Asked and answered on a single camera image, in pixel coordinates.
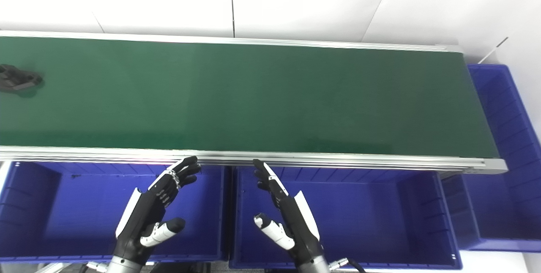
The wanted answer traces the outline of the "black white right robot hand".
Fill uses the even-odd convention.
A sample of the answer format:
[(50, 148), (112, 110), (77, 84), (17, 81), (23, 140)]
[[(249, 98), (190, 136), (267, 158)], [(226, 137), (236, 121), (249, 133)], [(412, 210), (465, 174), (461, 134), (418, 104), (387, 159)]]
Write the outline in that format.
[(303, 192), (288, 193), (276, 173), (264, 162), (254, 159), (258, 188), (268, 192), (282, 215), (283, 223), (264, 213), (253, 217), (257, 228), (283, 250), (286, 250), (300, 273), (328, 273), (319, 230)]

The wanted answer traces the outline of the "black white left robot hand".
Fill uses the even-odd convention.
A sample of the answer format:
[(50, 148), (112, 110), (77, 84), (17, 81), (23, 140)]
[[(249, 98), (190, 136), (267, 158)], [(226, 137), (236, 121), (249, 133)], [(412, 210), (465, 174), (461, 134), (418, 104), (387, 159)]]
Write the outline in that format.
[(134, 189), (115, 231), (109, 273), (139, 273), (155, 246), (184, 229), (184, 219), (174, 217), (165, 221), (164, 216), (180, 188), (193, 184), (199, 171), (197, 157), (187, 157), (165, 169), (145, 192)]

